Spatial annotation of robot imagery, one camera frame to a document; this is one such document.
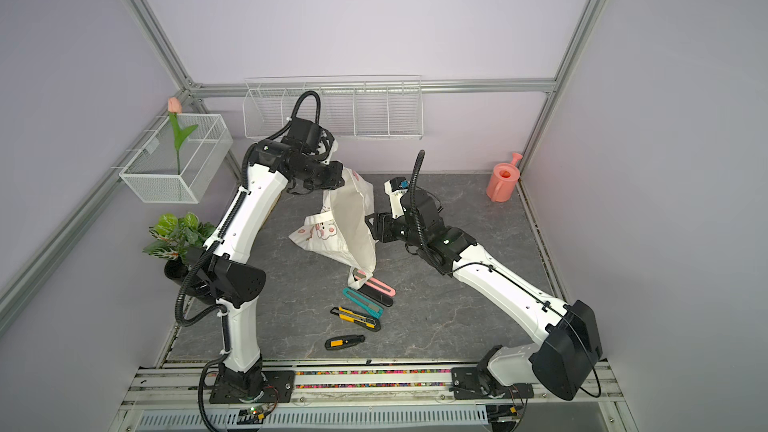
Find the white wire basket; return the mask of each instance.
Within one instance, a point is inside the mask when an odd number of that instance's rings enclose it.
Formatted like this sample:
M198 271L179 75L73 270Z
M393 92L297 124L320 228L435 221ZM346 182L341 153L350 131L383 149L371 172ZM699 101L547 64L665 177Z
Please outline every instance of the white wire basket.
M246 80L245 135L263 139L281 128L296 99L308 90L320 95L320 125L334 137L421 139L422 86L418 76L273 77ZM307 97L298 116L314 120Z
M142 202L197 204L232 145L232 135L219 115L183 113L178 121L181 129L197 124L180 149L181 174L168 118L120 173Z

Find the black plant pot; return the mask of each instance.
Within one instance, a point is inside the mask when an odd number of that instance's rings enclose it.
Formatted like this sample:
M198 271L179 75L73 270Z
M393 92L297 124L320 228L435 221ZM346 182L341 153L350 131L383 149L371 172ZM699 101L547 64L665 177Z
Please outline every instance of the black plant pot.
M178 258L169 260L165 263L163 273L170 280L176 282L179 286L184 281L184 276L188 273L187 265ZM210 294L210 287L200 278L195 278L192 285L187 289L187 295L197 298L204 304L213 305L216 299Z

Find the white robotic arm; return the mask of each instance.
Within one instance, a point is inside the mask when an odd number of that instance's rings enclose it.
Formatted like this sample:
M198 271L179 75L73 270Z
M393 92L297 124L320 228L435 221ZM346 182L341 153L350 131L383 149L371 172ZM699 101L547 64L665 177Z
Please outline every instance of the white robotic arm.
M538 381L553 394L571 400L600 359L594 313L539 290L495 260L460 228L446 226L433 198L417 187L424 158L420 151L410 180L384 183L390 212L366 217L377 240L399 240L417 248L420 257L441 274L479 291L520 324L533 343L494 347L478 364L471 388L480 396L498 396L513 383Z
M317 100L315 122L296 118L301 101L308 95ZM306 92L296 103L288 125L249 148L243 164L244 184L224 220L206 241L205 250L188 253L194 266L182 284L176 319L180 325L192 325L218 309L224 350L220 359L206 365L204 375L209 366L218 364L216 384L227 387L227 398L258 399L269 387L256 342L256 301L266 275L246 264L256 234L282 191L290 191L297 179L309 190L343 185L342 165L330 160L337 144L330 132L317 124L319 116L320 98ZM275 140L286 132L280 142ZM401 240L417 247L418 255L441 274L480 291L518 322L533 341L517 348L494 347L478 363L475 381L458 389L498 397L513 383L538 380L557 396L572 399L601 355L592 311L581 302L568 305L537 289L496 261L472 236L445 226L439 215L442 208L416 187L423 153L419 153L410 181L396 177L385 183L391 211L366 217L374 239ZM186 318L184 292L194 276L208 283L216 305Z

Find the tote bag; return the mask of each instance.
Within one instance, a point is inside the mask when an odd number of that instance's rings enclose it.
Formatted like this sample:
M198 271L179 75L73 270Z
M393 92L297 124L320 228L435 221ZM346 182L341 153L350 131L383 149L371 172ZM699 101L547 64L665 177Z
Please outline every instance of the tote bag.
M360 288L376 268L376 241L366 225L373 214L373 186L350 168L342 170L344 185L322 192L322 210L308 216L288 237L304 250L317 252L350 266L347 284ZM356 280L355 269L363 273Z

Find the yellow utility knife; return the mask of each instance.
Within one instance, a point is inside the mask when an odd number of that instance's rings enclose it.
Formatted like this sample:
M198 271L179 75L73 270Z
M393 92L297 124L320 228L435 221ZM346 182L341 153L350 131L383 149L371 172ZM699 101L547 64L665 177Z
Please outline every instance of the yellow utility knife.
M351 311L342 307L334 307L331 309L331 313L338 315L339 318L343 321L358 324L360 327L366 328L370 331L378 332L382 328L381 322L379 322L378 319L361 314L360 312Z
M326 350L337 350L352 347L366 341L365 335L342 335L326 341Z

